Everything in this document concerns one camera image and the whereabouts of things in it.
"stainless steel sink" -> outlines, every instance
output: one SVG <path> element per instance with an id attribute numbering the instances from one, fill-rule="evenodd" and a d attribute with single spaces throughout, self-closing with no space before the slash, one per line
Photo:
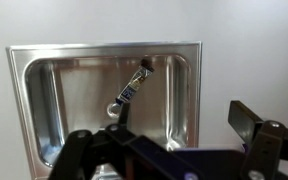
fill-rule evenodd
<path id="1" fill-rule="evenodd" d="M 70 132 L 116 122 L 110 108 L 143 58 L 155 71 L 131 100 L 129 129 L 167 150 L 197 147 L 200 42 L 12 46 L 8 55 L 32 179 L 47 178 Z M 97 178 L 113 175 L 98 167 Z"/>

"screw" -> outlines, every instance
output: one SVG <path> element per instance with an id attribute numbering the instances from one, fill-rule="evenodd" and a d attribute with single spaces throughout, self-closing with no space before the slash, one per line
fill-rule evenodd
<path id="1" fill-rule="evenodd" d="M 196 174 L 188 172 L 188 173 L 185 173 L 184 179 L 185 180 L 198 180 L 198 177 Z"/>
<path id="2" fill-rule="evenodd" d="M 280 127 L 280 125 L 277 122 L 272 121 L 270 123 L 273 127 Z"/>
<path id="3" fill-rule="evenodd" d="M 255 170 L 251 170 L 248 173 L 248 176 L 251 178 L 251 180 L 265 180 L 264 175 L 261 172 Z"/>
<path id="4" fill-rule="evenodd" d="M 117 125 L 112 125 L 111 127 L 110 127 L 110 130 L 111 131 L 116 131 L 118 129 L 118 126 Z"/>

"robotic arm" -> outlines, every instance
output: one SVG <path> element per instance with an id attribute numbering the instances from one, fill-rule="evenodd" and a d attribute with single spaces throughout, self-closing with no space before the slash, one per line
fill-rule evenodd
<path id="1" fill-rule="evenodd" d="M 263 121 L 239 101 L 232 101 L 228 122 L 249 147 L 234 150 L 168 152 L 145 136 L 127 130 L 130 104 L 123 104 L 119 122 L 96 134 L 72 132 L 49 180 L 89 180 L 96 166 L 110 163 L 124 179 L 288 180 L 278 172 L 279 159 L 288 160 L 288 129 Z"/>

